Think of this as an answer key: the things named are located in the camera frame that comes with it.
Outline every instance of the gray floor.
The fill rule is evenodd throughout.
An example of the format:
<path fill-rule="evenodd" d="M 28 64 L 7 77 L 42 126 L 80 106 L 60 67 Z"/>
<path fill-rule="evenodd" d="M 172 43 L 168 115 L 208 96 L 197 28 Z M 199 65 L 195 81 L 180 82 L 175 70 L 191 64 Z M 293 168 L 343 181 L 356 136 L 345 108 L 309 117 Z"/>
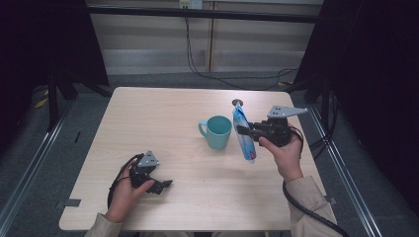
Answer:
<path fill-rule="evenodd" d="M 254 73 L 253 76 L 260 76 L 260 74 Z M 243 77 L 249 73 L 216 75 Z M 288 77 L 293 76 L 290 74 L 282 77 L 281 80 L 290 81 Z M 110 90 L 119 86 L 237 89 L 219 80 L 205 79 L 192 73 L 112 76 L 110 82 Z M 276 79 L 230 79 L 228 82 L 238 85 L 241 89 L 262 90 L 276 84 Z M 281 91 L 283 89 L 284 87 L 276 86 L 269 90 Z M 39 171 L 32 179 L 16 216 L 13 216 L 13 222 L 7 228 L 6 236 L 83 236 L 84 234 L 59 229 L 58 221 L 62 208 L 56 206 L 56 203 L 69 197 L 110 99 L 101 97 L 82 85 L 77 85 L 77 90 L 79 97 L 74 102 L 60 101 L 61 110 L 69 106 L 68 115 L 45 160 L 40 164 Z M 297 107 L 306 106 L 303 93 L 303 91 L 292 93 L 293 102 Z M 41 96 L 42 93 L 34 94 L 33 104 Z M 299 119 L 306 135 L 306 144 L 311 144 L 320 138 L 311 116 L 304 115 Z M 0 206 L 3 209 L 13 203 L 10 196 L 19 185 L 20 178 L 27 171 L 27 167 L 30 166 L 32 158 L 42 144 L 47 124 L 47 105 L 40 109 L 34 109 L 31 106 L 14 138 L 13 145 L 2 154 Z M 418 218 L 410 211 L 397 190 L 377 169 L 368 152 L 359 145 L 356 134 L 342 112 L 338 115 L 333 139 L 367 206 L 374 215 L 381 235 L 419 236 Z M 312 151 L 313 155 L 317 152 L 318 149 Z M 332 207 L 339 225 L 350 236 L 369 236 L 327 151 L 318 157 L 316 165 L 328 196 L 335 200 Z M 272 233 L 272 235 L 280 236 L 279 233 Z M 289 236 L 289 233 L 285 232 L 283 236 Z"/>

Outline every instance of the wooden table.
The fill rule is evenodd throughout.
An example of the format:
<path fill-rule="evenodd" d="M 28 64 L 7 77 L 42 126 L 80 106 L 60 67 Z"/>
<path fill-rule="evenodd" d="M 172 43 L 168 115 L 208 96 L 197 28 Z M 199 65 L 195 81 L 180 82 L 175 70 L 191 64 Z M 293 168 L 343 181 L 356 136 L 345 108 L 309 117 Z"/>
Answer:
<path fill-rule="evenodd" d="M 81 199 L 80 205 L 65 208 L 60 228 L 89 229 L 97 212 L 106 213 L 109 187 L 120 167 L 151 150 L 160 161 L 151 177 L 174 182 L 160 196 L 141 197 L 125 230 L 290 229 L 283 179 L 272 154 L 255 144 L 258 157 L 249 164 L 234 130 L 221 151 L 209 148 L 198 130 L 201 119 L 222 115 L 232 120 L 234 99 L 244 102 L 249 121 L 266 119 L 273 105 L 293 106 L 282 92 L 118 88 L 70 196 Z M 297 117 L 289 121 L 302 131 Z M 301 168 L 324 191 L 307 145 Z"/>

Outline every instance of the sleeve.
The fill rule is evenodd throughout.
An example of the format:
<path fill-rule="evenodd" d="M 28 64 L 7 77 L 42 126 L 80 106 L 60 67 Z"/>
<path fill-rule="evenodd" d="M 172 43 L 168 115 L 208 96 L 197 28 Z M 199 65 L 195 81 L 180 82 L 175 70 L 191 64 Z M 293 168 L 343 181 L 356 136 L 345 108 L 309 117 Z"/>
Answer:
<path fill-rule="evenodd" d="M 85 237 L 118 237 L 122 223 L 113 223 L 108 221 L 101 213 L 96 215 L 95 223 L 86 233 Z"/>
<path fill-rule="evenodd" d="M 304 177 L 287 184 L 287 191 L 304 207 L 336 223 L 332 208 L 312 177 Z M 309 217 L 289 203 L 291 212 L 291 232 L 293 237 L 341 236 L 335 230 Z"/>

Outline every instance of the hand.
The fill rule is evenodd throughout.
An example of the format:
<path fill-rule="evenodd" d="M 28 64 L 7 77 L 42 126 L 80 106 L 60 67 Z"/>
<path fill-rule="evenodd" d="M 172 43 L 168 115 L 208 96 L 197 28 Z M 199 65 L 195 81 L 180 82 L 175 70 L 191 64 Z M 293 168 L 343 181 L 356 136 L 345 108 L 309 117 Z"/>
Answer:
<path fill-rule="evenodd" d="M 135 206 L 139 197 L 142 196 L 148 189 L 153 186 L 154 181 L 149 180 L 142 184 L 137 189 L 133 188 L 129 178 L 129 168 L 135 164 L 136 159 L 132 160 L 124 169 L 120 176 L 120 181 L 115 188 L 112 198 L 111 206 L 105 214 L 110 222 L 121 223 L 124 222 L 126 216 Z"/>
<path fill-rule="evenodd" d="M 299 166 L 302 144 L 295 134 L 292 133 L 290 143 L 283 147 L 276 146 L 263 136 L 259 137 L 259 142 L 274 155 L 278 172 L 280 172 L 286 183 L 303 177 L 301 167 Z"/>

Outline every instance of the electrical wire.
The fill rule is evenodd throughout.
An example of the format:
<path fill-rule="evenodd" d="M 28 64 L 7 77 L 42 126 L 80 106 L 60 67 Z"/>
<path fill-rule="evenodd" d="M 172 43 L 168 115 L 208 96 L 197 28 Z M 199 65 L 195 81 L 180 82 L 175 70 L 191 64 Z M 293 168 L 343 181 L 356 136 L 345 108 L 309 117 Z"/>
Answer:
<path fill-rule="evenodd" d="M 333 229 L 334 231 L 338 232 L 343 237 L 349 237 L 349 234 L 346 233 L 346 231 L 344 229 L 342 229 L 341 227 L 339 227 L 337 224 L 335 224 L 332 221 L 324 218 L 323 216 L 317 214 L 316 212 L 306 208 L 305 206 L 301 205 L 297 200 L 295 200 L 290 195 L 290 193 L 288 192 L 287 187 L 286 187 L 286 182 L 283 182 L 283 192 L 284 192 L 284 196 L 290 202 L 290 204 L 295 206 L 297 209 L 302 211 L 304 214 L 307 214 L 308 216 L 320 221 L 322 224 L 324 224 L 327 227 L 329 227 L 329 228 Z"/>
<path fill-rule="evenodd" d="M 124 169 L 126 169 L 126 167 L 129 165 L 129 163 L 135 159 L 138 158 L 138 155 L 135 155 L 133 157 L 131 157 L 128 161 L 126 161 L 126 163 L 123 165 L 123 167 L 120 169 L 120 171 L 118 172 L 117 176 L 115 177 L 114 181 L 112 182 L 111 187 L 109 188 L 109 192 L 108 192 L 108 208 L 111 206 L 111 202 L 112 202 L 112 198 L 114 196 L 114 191 L 115 188 L 117 187 L 117 184 L 124 179 L 127 179 L 128 177 L 122 177 L 120 178 L 121 174 L 123 173 Z"/>
<path fill-rule="evenodd" d="M 244 76 L 244 77 L 215 77 L 215 76 L 212 76 L 212 75 L 204 75 L 197 69 L 197 67 L 195 66 L 195 63 L 194 63 L 194 59 L 192 57 L 192 47 L 191 47 L 191 38 L 190 38 L 189 19 L 188 18 L 185 18 L 185 24 L 186 24 L 186 32 L 187 32 L 188 65 L 189 65 L 189 68 L 191 69 L 191 71 L 194 74 L 196 74 L 200 77 L 210 79 L 210 80 L 217 80 L 217 81 L 222 82 L 222 83 L 224 83 L 228 86 L 232 86 L 234 88 L 241 89 L 241 90 L 267 91 L 269 89 L 272 89 L 272 88 L 278 86 L 278 83 L 280 82 L 280 78 L 282 76 L 285 76 L 285 75 L 297 70 L 297 68 L 285 68 L 285 69 L 280 70 L 276 76 L 267 76 L 267 77 L 249 77 L 249 76 Z M 235 84 L 232 84 L 230 82 L 225 81 L 225 80 L 235 80 L 235 79 L 276 79 L 276 81 L 272 85 L 270 85 L 266 88 L 263 88 L 263 89 L 244 88 L 244 87 L 241 87 L 241 86 L 238 86 L 238 85 L 235 85 Z"/>
<path fill-rule="evenodd" d="M 333 112 L 333 119 L 332 119 L 332 125 L 331 127 L 326 127 L 326 134 L 321 137 L 319 140 L 315 141 L 314 143 L 310 144 L 310 150 L 317 149 L 322 145 L 322 148 L 320 151 L 314 156 L 314 160 L 317 160 L 317 158 L 320 156 L 320 154 L 324 151 L 324 149 L 329 145 L 330 140 L 332 139 L 333 132 L 335 130 L 336 126 L 336 120 L 338 117 L 338 110 L 339 110 L 339 103 L 336 99 L 336 96 L 333 92 L 330 93 L 332 97 L 332 103 L 330 104 L 330 110 Z"/>

